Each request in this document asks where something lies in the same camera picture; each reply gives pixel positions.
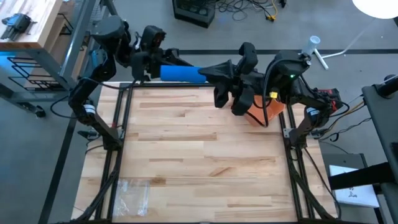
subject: clear plastic bag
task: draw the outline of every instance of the clear plastic bag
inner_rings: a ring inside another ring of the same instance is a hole
[[[145,216],[148,211],[149,180],[119,179],[113,215]]]

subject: blue foam cylinder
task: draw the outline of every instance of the blue foam cylinder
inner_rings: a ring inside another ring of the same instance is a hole
[[[200,67],[162,65],[160,68],[160,79],[169,82],[205,83],[206,76],[200,75]]]

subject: black box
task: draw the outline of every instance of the black box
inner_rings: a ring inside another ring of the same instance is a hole
[[[214,19],[214,0],[172,0],[174,18],[208,28]]]

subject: concrete floor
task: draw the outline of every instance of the concrete floor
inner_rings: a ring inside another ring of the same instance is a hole
[[[114,1],[119,15],[130,23],[132,31],[141,33],[146,25],[159,26],[167,32],[163,48],[184,50],[238,49],[244,41],[252,42],[257,49],[301,49],[311,35],[321,37],[319,49],[343,49],[372,21],[369,16],[359,12],[351,1],[301,0],[289,1],[289,5],[279,11],[274,23],[266,21],[263,13],[252,10],[247,10],[248,18],[243,21],[233,21],[231,14],[217,12],[210,28],[203,29],[175,20],[171,1]],[[376,20],[353,48],[398,49],[397,37],[398,28],[392,19]],[[198,66],[213,65],[229,58],[234,62],[239,60],[238,55],[183,57]],[[272,58],[272,55],[260,55],[257,68],[264,71]],[[361,94],[362,86],[379,83],[386,75],[398,73],[397,61],[396,54],[346,55],[329,58],[327,62],[330,69],[325,71],[314,59],[305,78],[311,86],[339,89],[343,101],[350,102]],[[7,74],[10,71],[0,67],[0,72]],[[131,70],[118,67],[118,74],[111,81],[130,80]],[[0,82],[20,91],[5,75],[0,77]],[[98,99],[98,95],[99,89],[92,97]],[[35,119],[33,115],[0,100],[1,223],[37,223],[44,204],[68,120],[52,115],[50,104],[40,105],[47,111],[45,119]],[[70,114],[65,103],[60,103],[57,111]],[[367,110],[362,109],[340,122],[335,129],[346,128],[366,116],[369,116]],[[80,124],[76,126],[50,217],[52,223],[67,221],[72,213],[86,150],[85,140],[76,132],[84,129],[86,127]],[[372,122],[341,135],[335,144],[348,152],[364,153],[369,165],[386,161]],[[321,146],[325,156],[342,153],[327,144]],[[368,208],[342,207],[343,220],[376,222],[373,211]]]

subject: wooden tabletop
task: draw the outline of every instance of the wooden tabletop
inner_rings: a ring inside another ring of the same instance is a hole
[[[15,13],[23,13],[37,23],[32,24],[15,42],[9,39],[0,40],[0,50],[44,47],[61,5],[62,0],[3,0],[0,6],[1,19],[11,17]],[[0,23],[0,35],[6,29],[7,26]]]
[[[117,95],[101,92],[98,113],[108,124]],[[301,122],[303,106],[294,113]],[[307,142],[327,181],[318,142]],[[98,192],[105,155],[102,147],[86,155],[72,218]],[[335,216],[333,199],[303,159],[311,191]],[[215,108],[213,88],[134,90],[119,186],[114,222],[297,221],[279,120],[252,127],[228,105]],[[307,215],[301,191],[300,197]]]

